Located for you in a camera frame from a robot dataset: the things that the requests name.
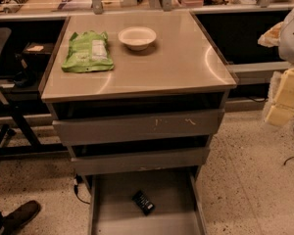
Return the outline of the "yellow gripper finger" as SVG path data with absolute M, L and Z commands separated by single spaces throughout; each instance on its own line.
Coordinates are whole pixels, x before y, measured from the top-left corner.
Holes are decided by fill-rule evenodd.
M 283 126 L 294 117 L 294 68 L 273 73 L 268 97 L 264 107 L 265 123 Z

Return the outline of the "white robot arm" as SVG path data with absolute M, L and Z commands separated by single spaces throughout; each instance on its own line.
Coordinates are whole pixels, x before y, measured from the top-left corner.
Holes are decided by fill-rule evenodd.
M 282 126 L 294 117 L 294 8 L 258 39 L 265 47 L 278 47 L 279 57 L 290 63 L 284 73 L 275 71 L 270 80 L 269 100 L 264 107 L 264 122 Z

